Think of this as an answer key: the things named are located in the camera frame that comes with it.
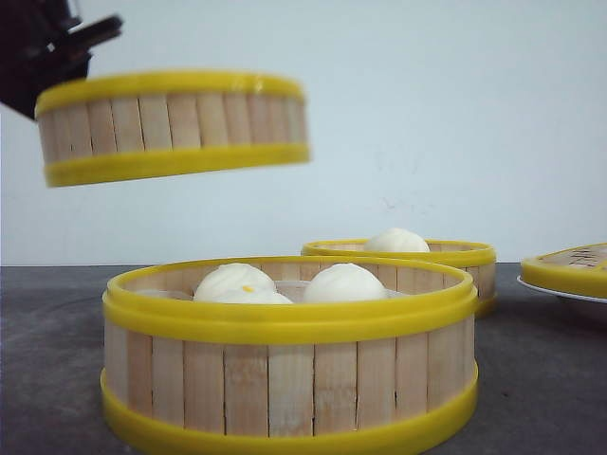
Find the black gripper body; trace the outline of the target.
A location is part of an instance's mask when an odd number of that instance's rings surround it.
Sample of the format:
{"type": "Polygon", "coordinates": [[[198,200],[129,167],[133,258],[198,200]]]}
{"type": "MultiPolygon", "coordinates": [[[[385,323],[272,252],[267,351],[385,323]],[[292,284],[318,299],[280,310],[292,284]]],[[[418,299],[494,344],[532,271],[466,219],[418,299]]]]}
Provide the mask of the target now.
{"type": "Polygon", "coordinates": [[[1,3],[1,103],[35,119],[46,89],[88,75],[91,48],[121,34],[114,14],[83,26],[75,1],[1,3]]]}

